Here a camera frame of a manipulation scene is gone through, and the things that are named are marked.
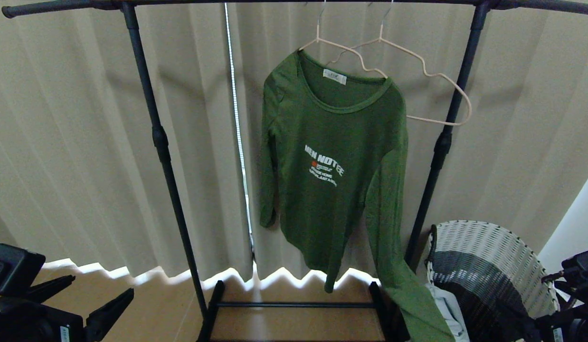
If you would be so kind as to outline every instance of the shirt sleeve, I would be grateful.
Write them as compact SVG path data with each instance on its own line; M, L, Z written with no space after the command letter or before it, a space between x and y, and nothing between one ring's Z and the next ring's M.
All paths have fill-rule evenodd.
M431 293L403 260L400 243L407 137L387 153L366 193L366 226L381 285L400 307L414 342L454 342Z
M275 135L271 128L277 107L279 106L279 93L272 76L264 83L262 96L262 141L261 141L261 194L260 194L260 224L263 227L271 227L277 216L275 210L275 191L277 189L277 155L275 151Z

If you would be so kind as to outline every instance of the hanger hook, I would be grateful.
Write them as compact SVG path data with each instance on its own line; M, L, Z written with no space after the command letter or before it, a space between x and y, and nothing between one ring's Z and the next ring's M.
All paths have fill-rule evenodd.
M387 15L391 11L392 7L393 7L393 0L391 0L391 5L389 6L389 8L387 9L387 11L385 12L385 15L383 15L383 20L380 22L381 25L384 25L385 24L385 19L387 19Z
M322 14L324 14L324 9L326 9L326 0L324 0L324 4L322 5L322 10L320 11L320 15L317 17L317 26L320 25L320 19L322 19Z

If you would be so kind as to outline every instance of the tiled floor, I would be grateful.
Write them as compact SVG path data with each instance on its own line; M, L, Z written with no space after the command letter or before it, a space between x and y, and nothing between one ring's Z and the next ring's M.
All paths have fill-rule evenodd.
M111 279L105 271L81 273L74 266L42 270L37 282L63 275L76 275L66 290L45 302L46 305L88 314L135 284L129 275ZM236 277L225 279L227 301L370 301L367 284L347 277L333 294L323 291L320 279L312 277L299 289L281 276L261 290L259 282L246 290ZM106 336L106 342L191 342L201 328L199 305L190 279L169 284L162 271L134 285L135 298ZM212 289L205 291L209 300ZM371 309L220 309L213 340L382 340L379 322Z

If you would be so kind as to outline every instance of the wicker basket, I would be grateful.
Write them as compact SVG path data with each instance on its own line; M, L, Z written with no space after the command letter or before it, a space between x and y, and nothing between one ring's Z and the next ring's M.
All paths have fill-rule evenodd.
M480 221L449 221L431 229L427 277L457 297L472 342L504 340L498 300L537 318L558 310L553 284L537 256L509 230Z

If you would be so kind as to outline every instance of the long-sleeve shirt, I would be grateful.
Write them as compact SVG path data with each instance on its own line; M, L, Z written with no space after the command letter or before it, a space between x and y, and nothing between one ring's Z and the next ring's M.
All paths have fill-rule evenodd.
M374 264L414 342L454 341L399 238L408 147L405 102L391 78L351 76L296 51L264 85L261 225L275 223L333 290L365 210Z

